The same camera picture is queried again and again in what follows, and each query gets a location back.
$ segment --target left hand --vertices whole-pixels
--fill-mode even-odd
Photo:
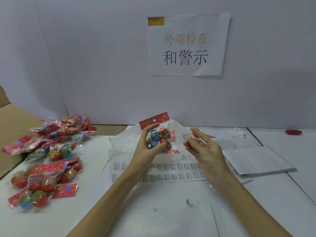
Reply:
[[[125,170],[126,173],[129,173],[133,176],[136,183],[140,182],[144,178],[155,156],[167,146],[166,143],[160,143],[152,149],[148,147],[151,140],[150,137],[147,139],[146,137],[152,129],[158,126],[159,123],[150,125],[143,129],[133,158]]]

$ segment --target forearm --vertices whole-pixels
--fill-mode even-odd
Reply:
[[[133,176],[125,171],[67,236],[105,236],[135,184]]]
[[[228,174],[218,185],[243,227],[251,237],[290,237],[291,235],[255,200],[233,176]]]

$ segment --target hand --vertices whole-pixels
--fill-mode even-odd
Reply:
[[[148,137],[147,139],[146,137],[152,129],[158,126],[159,123],[144,128],[139,142],[136,146],[136,150],[134,152],[131,163],[125,170],[126,173],[131,174],[135,178],[136,183],[140,182],[144,178],[155,156],[167,146],[166,143],[161,143],[156,145],[152,149],[148,147],[148,145],[150,144],[150,137]]]
[[[184,142],[183,145],[200,162],[207,179],[215,185],[219,184],[221,180],[231,175],[221,147],[198,128],[191,127],[191,131],[204,142],[189,137],[188,142]]]

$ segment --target yellow tape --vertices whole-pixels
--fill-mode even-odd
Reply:
[[[148,17],[148,26],[164,26],[165,18],[164,17]]]

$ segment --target white wall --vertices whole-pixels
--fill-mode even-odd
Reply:
[[[32,0],[0,0],[0,70],[16,106],[42,119],[67,116]]]
[[[34,0],[69,114],[316,128],[316,0]],[[147,17],[231,13],[222,76],[150,77]]]

